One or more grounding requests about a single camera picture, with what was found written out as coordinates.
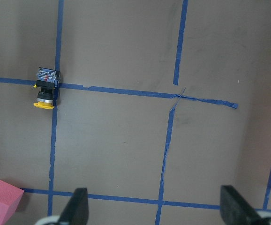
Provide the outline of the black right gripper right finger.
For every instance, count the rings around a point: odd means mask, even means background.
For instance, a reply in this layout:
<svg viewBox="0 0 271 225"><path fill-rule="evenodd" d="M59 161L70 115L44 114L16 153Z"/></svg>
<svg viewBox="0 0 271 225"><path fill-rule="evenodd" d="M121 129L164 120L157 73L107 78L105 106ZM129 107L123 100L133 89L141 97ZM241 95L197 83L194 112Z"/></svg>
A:
<svg viewBox="0 0 271 225"><path fill-rule="evenodd" d="M231 185L220 188L220 215L225 225L256 225L262 219Z"/></svg>

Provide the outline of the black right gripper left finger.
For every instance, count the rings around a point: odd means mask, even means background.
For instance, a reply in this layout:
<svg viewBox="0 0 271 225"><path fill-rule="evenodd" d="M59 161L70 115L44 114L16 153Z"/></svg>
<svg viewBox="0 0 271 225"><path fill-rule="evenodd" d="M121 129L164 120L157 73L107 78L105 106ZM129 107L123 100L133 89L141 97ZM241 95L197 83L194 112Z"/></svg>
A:
<svg viewBox="0 0 271 225"><path fill-rule="evenodd" d="M59 225L86 225L89 219L87 188L77 188L61 213Z"/></svg>

